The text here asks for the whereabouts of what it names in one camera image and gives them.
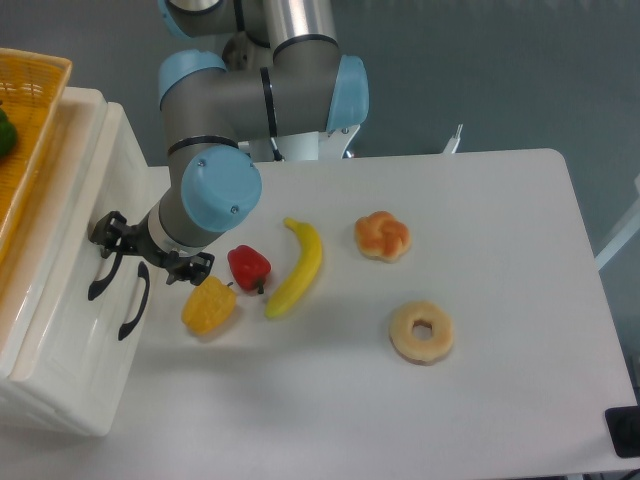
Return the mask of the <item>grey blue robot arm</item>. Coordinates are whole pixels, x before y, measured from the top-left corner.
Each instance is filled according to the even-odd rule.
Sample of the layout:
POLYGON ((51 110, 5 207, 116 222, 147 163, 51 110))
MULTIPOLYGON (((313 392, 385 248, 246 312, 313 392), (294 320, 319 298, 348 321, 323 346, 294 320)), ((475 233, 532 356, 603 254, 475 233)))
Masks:
POLYGON ((137 224, 119 212, 90 234, 103 257, 137 256, 170 282, 198 285, 214 258, 207 247, 257 205, 262 183, 240 145, 358 126, 369 111, 362 60, 341 52, 327 1, 162 1, 175 35, 245 34, 271 61, 234 69, 197 49, 168 57, 158 75, 170 186, 137 224))

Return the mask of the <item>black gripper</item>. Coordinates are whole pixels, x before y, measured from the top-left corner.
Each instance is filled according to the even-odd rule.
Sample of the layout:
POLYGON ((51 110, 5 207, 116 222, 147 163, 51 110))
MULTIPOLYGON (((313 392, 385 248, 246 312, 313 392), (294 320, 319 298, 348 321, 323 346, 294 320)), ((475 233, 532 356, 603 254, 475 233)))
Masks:
POLYGON ((167 285, 189 282, 201 285, 210 275, 215 256, 199 252, 189 257, 181 257, 177 252, 167 253, 151 238, 148 217, 138 224, 129 226, 127 219, 117 210, 109 212, 94 226, 89 241, 99 246, 100 256, 109 258, 112 254, 141 256, 152 265, 167 271, 167 285))

